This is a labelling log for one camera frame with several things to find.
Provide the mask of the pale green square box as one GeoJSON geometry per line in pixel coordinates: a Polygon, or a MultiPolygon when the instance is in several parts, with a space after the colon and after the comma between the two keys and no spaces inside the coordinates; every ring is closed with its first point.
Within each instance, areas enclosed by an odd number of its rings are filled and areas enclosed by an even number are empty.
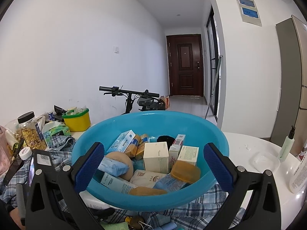
{"type": "Polygon", "coordinates": [[[178,160],[187,162],[196,166],[198,159],[199,148],[194,146],[182,146],[178,156],[178,160]]]}

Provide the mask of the clear bottle white label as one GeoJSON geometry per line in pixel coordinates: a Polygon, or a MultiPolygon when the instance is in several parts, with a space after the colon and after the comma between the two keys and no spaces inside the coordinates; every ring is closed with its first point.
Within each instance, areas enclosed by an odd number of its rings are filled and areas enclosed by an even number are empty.
{"type": "Polygon", "coordinates": [[[294,194],[301,191],[306,184],[306,146],[300,153],[299,157],[302,157],[302,160],[289,183],[290,191],[294,194]]]}

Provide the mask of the yellow green-lid bucket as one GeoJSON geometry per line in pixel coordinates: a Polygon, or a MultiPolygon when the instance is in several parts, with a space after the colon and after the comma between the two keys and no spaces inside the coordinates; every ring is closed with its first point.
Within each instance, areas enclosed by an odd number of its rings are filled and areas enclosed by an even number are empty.
{"type": "Polygon", "coordinates": [[[62,118],[71,132],[86,131],[91,126],[88,108],[72,108],[62,118]]]}

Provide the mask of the blue wet wipes pack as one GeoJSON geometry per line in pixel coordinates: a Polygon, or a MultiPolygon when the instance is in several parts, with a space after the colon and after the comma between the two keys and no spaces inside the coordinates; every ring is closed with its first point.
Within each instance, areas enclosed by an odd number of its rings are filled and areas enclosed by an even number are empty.
{"type": "Polygon", "coordinates": [[[114,177],[118,177],[125,174],[129,167],[124,163],[104,157],[97,169],[114,177]]]}

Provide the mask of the green cosmetic tube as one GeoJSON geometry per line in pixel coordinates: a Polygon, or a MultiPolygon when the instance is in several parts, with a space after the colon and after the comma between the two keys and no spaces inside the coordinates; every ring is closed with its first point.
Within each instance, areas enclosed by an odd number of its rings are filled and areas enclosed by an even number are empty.
{"type": "Polygon", "coordinates": [[[100,225],[104,228],[104,230],[129,230],[127,222],[114,223],[114,224],[101,222],[100,225]]]}

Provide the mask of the black bicycle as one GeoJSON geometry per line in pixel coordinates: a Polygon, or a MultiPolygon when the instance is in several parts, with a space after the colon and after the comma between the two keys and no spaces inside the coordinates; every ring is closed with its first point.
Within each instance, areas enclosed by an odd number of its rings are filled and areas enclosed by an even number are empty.
{"type": "Polygon", "coordinates": [[[144,92],[139,92],[132,90],[124,90],[117,86],[100,86],[99,91],[103,91],[104,95],[110,94],[113,97],[126,97],[124,114],[129,114],[131,112],[135,101],[137,101],[137,105],[140,107],[139,110],[141,112],[166,110],[166,104],[160,98],[160,94],[149,92],[148,89],[146,89],[144,92]]]}

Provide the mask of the blue white Raison box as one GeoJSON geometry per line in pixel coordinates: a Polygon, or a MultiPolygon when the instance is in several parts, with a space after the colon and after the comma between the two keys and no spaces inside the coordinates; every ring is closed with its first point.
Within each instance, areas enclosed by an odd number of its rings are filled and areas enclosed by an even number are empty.
{"type": "Polygon", "coordinates": [[[132,130],[121,133],[111,147],[107,149],[106,154],[111,152],[125,152],[135,136],[136,134],[132,130]]]}

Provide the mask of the tan round puff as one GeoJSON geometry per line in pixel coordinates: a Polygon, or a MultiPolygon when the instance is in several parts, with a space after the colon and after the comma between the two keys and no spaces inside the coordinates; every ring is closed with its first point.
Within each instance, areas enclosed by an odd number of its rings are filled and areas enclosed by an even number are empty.
{"type": "Polygon", "coordinates": [[[120,175],[120,178],[129,181],[134,173],[133,161],[123,152],[110,152],[106,155],[107,158],[119,161],[128,165],[129,169],[125,174],[120,175]]]}

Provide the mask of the cream square box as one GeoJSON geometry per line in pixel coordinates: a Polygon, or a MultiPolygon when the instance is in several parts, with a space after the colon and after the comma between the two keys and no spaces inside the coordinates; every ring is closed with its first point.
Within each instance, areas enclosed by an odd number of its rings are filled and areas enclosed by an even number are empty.
{"type": "Polygon", "coordinates": [[[170,168],[167,142],[146,143],[143,163],[146,171],[168,174],[170,168]]]}

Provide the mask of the blue plaid shirt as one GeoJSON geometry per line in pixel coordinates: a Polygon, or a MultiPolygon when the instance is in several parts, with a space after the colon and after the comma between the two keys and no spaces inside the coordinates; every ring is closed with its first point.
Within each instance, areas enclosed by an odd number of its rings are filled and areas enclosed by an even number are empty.
{"type": "MultiPolygon", "coordinates": [[[[75,138],[60,136],[51,146],[51,161],[58,171],[65,165],[71,164],[72,150],[75,138]]],[[[8,183],[1,177],[1,229],[24,229],[21,225],[17,208],[16,184],[26,184],[28,181],[31,158],[24,161],[21,168],[14,174],[8,183]]],[[[219,184],[199,198],[174,209],[161,212],[134,212],[117,209],[114,214],[104,220],[105,223],[121,223],[127,217],[140,216],[147,225],[145,229],[153,229],[169,222],[174,222],[182,229],[204,229],[213,219],[228,196],[222,191],[219,184]]]]}

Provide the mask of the orange soap bar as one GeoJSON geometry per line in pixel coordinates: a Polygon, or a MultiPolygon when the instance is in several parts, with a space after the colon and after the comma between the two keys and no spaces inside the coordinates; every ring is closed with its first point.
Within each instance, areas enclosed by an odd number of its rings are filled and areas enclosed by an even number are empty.
{"type": "Polygon", "coordinates": [[[198,167],[185,161],[177,160],[171,170],[171,177],[182,182],[193,184],[200,179],[201,171],[198,167]]]}

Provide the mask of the green pump bottle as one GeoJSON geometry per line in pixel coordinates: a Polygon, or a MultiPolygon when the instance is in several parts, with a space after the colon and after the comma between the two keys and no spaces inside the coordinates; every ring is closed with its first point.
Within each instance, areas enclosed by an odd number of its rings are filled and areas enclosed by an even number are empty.
{"type": "Polygon", "coordinates": [[[294,144],[294,135],[295,135],[295,126],[291,127],[291,130],[289,132],[289,135],[286,136],[283,146],[281,147],[281,150],[278,154],[278,159],[280,163],[284,162],[290,153],[290,150],[292,149],[292,146],[294,144]]]}

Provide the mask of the clear plastic tray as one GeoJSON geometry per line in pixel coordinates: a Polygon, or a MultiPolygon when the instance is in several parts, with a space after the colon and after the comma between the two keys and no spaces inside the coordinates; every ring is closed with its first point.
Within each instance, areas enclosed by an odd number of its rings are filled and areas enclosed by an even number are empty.
{"type": "Polygon", "coordinates": [[[260,173],[263,173],[266,170],[275,173],[281,164],[277,157],[267,152],[257,152],[250,159],[250,163],[260,173]]]}

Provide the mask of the grey gold refrigerator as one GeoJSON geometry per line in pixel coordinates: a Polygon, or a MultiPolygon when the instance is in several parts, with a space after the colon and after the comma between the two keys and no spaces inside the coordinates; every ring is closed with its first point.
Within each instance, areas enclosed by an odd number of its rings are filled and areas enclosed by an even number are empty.
{"type": "Polygon", "coordinates": [[[282,146],[295,126],[290,152],[296,156],[306,143],[306,24],[292,15],[276,24],[276,31],[281,54],[281,92],[270,141],[282,146]]]}

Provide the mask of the dark brown entry door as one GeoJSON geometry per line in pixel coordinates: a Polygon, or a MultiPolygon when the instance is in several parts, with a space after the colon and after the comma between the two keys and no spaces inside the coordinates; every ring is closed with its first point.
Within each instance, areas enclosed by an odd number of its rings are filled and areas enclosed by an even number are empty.
{"type": "Polygon", "coordinates": [[[171,96],[203,96],[203,55],[200,34],[168,35],[171,96]]]}

